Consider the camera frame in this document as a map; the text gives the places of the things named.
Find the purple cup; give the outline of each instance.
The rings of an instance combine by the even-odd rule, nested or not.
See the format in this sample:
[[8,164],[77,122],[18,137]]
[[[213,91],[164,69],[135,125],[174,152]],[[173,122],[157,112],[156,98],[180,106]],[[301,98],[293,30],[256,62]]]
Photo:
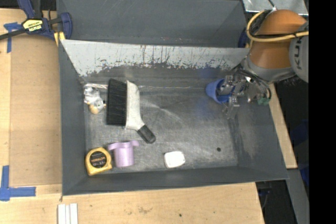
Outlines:
[[108,145],[108,150],[113,151],[116,167],[126,167],[134,164],[133,147],[139,146],[139,141],[116,142]]

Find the clamp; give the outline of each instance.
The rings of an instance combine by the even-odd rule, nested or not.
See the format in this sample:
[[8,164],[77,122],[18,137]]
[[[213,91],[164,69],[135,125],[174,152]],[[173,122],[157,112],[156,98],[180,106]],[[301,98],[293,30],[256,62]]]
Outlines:
[[27,19],[21,23],[22,29],[11,31],[0,35],[1,39],[11,38],[23,33],[29,35],[40,35],[56,41],[56,32],[52,29],[53,24],[62,23],[64,37],[69,39],[72,33],[72,21],[69,13],[61,13],[60,17],[50,20],[43,18],[40,9],[40,0],[17,0],[20,9],[22,9]]

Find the gray bin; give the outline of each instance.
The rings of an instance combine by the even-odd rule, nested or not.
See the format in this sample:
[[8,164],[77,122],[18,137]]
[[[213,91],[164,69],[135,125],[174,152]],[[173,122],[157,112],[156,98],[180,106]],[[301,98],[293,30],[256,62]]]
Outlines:
[[[209,82],[224,77],[248,53],[237,48],[245,27],[240,2],[58,0],[57,4],[58,13],[69,12],[74,24],[71,40],[59,45],[63,195],[287,178],[269,107],[240,98],[237,116],[228,120],[224,106],[205,93]],[[197,10],[198,17],[188,18]],[[145,16],[147,27],[137,28],[142,14],[150,14]],[[117,28],[126,22],[129,27]],[[110,78],[139,86],[141,115],[156,135],[154,144],[146,144],[136,131],[106,125],[105,111],[88,112],[83,85],[107,84]],[[133,166],[88,176],[84,159],[90,149],[127,140],[140,142]],[[167,169],[163,154],[174,150],[182,151],[186,162]]]

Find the black bristles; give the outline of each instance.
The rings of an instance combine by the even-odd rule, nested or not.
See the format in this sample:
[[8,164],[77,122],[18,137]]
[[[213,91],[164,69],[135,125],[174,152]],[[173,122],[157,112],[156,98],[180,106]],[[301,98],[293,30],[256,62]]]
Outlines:
[[110,79],[107,103],[107,124],[126,125],[127,84]]

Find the blue tape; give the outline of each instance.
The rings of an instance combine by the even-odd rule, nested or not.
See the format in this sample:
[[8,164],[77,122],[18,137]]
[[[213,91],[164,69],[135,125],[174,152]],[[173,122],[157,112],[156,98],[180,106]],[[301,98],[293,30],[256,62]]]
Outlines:
[[36,187],[9,188],[9,165],[2,167],[0,201],[9,201],[11,197],[36,196]]
[[[18,24],[17,22],[4,24],[4,27],[8,32],[12,32],[13,30],[22,29],[21,24]],[[8,40],[7,40],[7,53],[10,53],[11,51],[12,51],[12,38],[9,37]]]

